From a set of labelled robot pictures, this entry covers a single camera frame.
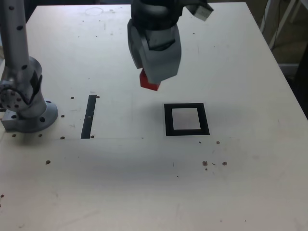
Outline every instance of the floor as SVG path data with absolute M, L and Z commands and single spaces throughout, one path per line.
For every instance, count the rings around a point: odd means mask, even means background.
M 209 2 L 232 2 L 234 0 L 209 0 Z M 246 0 L 252 15 L 258 25 L 261 24 L 265 6 L 268 0 Z M 289 0 L 281 0 L 280 18 L 282 18 Z M 278 26 L 273 26 L 273 33 Z M 308 44 L 308 10 L 302 6 L 293 24 L 287 22 L 275 43 L 273 54 L 280 64 L 299 63 Z

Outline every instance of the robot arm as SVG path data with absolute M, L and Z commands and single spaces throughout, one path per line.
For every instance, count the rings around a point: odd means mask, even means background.
M 41 93 L 42 67 L 29 57 L 23 0 L 0 1 L 0 32 L 5 68 L 0 81 L 0 103 L 6 108 L 2 124 L 7 131 L 36 132 L 58 116 Z
M 178 73 L 181 60 L 177 27 L 183 7 L 205 21 L 213 9 L 206 0 L 133 0 L 128 46 L 141 72 L 141 86 L 157 90 L 160 82 Z

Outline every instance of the white tabletop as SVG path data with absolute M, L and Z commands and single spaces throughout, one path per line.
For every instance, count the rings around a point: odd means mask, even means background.
M 1 128 L 1 231 L 308 229 L 308 121 L 247 5 L 211 6 L 206 22 L 184 9 L 179 73 L 157 92 L 140 87 L 129 6 L 36 8 L 29 52 L 59 117 Z M 166 137 L 164 103 L 204 103 L 211 135 Z

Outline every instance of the metal pole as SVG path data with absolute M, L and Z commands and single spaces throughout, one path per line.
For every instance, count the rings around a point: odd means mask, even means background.
M 23 70 L 29 65 L 24 0 L 0 0 L 1 39 L 5 65 Z

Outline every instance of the white table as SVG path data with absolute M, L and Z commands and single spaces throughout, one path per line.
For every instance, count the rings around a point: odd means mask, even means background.
M 1 130 L 0 230 L 308 229 L 308 121 L 246 4 L 211 6 L 206 22 L 183 11 L 179 74 L 158 92 L 140 87 L 129 6 L 36 8 L 29 52 L 65 117 Z M 204 103 L 211 135 L 166 137 L 164 103 Z

